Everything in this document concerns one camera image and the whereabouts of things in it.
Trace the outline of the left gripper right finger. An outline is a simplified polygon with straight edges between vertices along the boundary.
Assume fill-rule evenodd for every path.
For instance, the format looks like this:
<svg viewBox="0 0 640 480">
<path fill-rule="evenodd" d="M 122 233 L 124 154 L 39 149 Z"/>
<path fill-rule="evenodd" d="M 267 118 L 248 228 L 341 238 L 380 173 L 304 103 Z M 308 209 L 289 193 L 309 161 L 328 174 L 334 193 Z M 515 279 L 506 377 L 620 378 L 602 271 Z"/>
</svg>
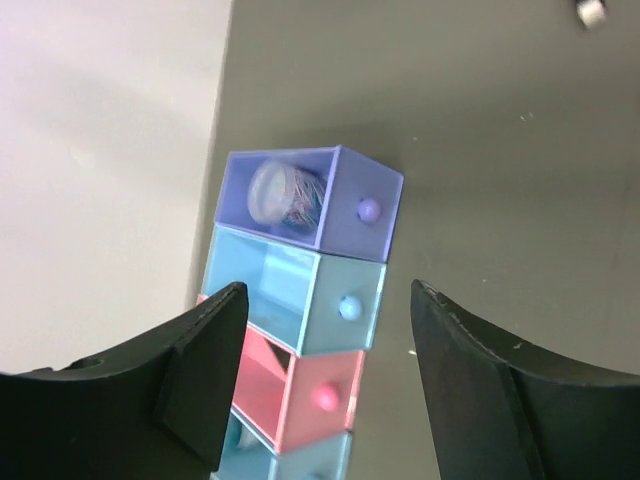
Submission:
<svg viewBox="0 0 640 480">
<path fill-rule="evenodd" d="M 639 378 L 536 346 L 411 284 L 443 479 L 636 479 Z"/>
</svg>

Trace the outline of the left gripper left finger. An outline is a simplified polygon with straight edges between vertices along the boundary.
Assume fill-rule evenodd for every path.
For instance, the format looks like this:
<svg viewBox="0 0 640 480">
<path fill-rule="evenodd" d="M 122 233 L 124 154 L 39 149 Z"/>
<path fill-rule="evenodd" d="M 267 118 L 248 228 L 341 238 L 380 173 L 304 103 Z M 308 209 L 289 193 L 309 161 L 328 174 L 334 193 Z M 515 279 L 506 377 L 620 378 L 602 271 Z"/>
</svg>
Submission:
<svg viewBox="0 0 640 480">
<path fill-rule="evenodd" d="M 61 370 L 1 378 L 5 479 L 207 479 L 217 471 L 248 320 L 233 282 Z"/>
</svg>

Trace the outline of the light blue drawer box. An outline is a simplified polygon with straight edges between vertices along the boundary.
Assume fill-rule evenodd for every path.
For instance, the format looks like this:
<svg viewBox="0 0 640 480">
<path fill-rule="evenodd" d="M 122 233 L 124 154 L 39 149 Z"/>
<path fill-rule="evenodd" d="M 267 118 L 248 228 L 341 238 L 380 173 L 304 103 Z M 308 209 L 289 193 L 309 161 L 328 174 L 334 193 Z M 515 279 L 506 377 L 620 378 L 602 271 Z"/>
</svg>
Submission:
<svg viewBox="0 0 640 480">
<path fill-rule="evenodd" d="M 231 410 L 218 470 L 219 480 L 345 479 L 352 436 L 341 432 L 311 445 L 275 453 L 254 427 Z"/>
</svg>

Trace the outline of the pink drawer box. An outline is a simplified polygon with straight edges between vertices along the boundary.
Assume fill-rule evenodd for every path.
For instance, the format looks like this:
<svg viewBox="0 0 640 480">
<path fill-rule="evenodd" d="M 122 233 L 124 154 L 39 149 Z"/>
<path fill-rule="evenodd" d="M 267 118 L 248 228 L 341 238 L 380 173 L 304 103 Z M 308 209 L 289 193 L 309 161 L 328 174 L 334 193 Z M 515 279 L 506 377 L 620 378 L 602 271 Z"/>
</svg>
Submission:
<svg viewBox="0 0 640 480">
<path fill-rule="evenodd" d="M 233 410 L 277 453 L 349 429 L 366 351 L 299 356 L 247 326 Z"/>
</svg>

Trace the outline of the teal blue drawer box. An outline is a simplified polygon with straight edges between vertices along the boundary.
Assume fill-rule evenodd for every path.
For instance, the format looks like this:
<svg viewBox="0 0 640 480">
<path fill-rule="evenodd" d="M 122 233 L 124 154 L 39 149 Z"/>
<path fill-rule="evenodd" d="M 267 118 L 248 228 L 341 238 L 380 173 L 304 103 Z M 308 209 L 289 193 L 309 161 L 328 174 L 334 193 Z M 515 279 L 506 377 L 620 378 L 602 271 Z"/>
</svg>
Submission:
<svg viewBox="0 0 640 480">
<path fill-rule="evenodd" d="M 385 274 L 382 263 L 216 227 L 202 293 L 244 283 L 249 325 L 299 356 L 368 351 Z"/>
</svg>

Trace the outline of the clear round clip container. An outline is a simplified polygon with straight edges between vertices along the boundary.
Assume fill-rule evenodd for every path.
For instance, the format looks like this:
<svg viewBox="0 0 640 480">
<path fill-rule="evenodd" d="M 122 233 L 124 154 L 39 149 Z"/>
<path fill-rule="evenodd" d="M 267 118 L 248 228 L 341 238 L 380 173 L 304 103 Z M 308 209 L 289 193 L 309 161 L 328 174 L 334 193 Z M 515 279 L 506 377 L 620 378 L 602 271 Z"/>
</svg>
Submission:
<svg viewBox="0 0 640 480">
<path fill-rule="evenodd" d="M 247 208 L 259 224 L 307 233 L 319 226 L 325 192 L 326 184 L 316 174 L 270 160 L 250 181 Z"/>
</svg>

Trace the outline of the purple drawer box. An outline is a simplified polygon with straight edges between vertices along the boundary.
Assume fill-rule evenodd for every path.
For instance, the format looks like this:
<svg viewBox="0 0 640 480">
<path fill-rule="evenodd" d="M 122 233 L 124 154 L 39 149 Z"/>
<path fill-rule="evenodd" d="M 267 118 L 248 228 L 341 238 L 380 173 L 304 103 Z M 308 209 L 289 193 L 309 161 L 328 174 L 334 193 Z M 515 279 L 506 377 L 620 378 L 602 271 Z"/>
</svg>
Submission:
<svg viewBox="0 0 640 480">
<path fill-rule="evenodd" d="M 255 222 L 247 192 L 256 170 L 270 160 L 301 167 L 326 184 L 319 226 L 307 233 Z M 342 145 L 320 148 L 235 151 L 229 154 L 215 222 L 322 253 L 387 261 L 404 177 Z"/>
</svg>

